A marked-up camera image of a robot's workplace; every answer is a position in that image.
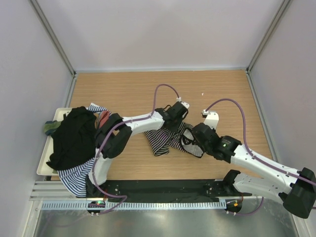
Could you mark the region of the black white striped tank top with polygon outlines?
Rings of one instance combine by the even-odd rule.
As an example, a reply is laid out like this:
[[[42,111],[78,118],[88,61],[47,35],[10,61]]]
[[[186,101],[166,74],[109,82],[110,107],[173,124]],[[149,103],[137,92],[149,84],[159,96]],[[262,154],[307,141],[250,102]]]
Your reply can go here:
[[[163,156],[169,153],[169,148],[201,158],[204,154],[202,148],[197,145],[191,131],[193,126],[182,122],[176,132],[171,132],[166,128],[145,131],[146,136],[154,156]]]

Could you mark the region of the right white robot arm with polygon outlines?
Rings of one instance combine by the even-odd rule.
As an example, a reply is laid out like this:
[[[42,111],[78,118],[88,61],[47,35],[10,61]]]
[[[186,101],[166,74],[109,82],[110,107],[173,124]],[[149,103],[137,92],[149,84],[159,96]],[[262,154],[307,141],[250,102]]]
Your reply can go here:
[[[215,129],[199,123],[192,129],[195,143],[217,160],[245,167],[259,178],[239,171],[230,171],[223,182],[223,191],[233,196],[249,193],[274,200],[291,214],[307,219],[316,201],[316,176],[306,167],[297,170],[251,151],[231,136],[218,136]]]

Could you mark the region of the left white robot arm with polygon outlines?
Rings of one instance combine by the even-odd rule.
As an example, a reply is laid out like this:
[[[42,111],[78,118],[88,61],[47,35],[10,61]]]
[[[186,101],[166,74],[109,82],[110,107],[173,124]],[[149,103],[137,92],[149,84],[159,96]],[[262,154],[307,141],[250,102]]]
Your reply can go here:
[[[87,192],[95,198],[101,195],[112,197],[105,191],[104,183],[107,181],[112,159],[123,152],[129,139],[147,131],[167,129],[177,132],[189,112],[189,107],[188,103],[177,101],[168,109],[157,108],[145,115],[121,117],[117,113],[112,114],[95,137],[98,151],[87,178]]]

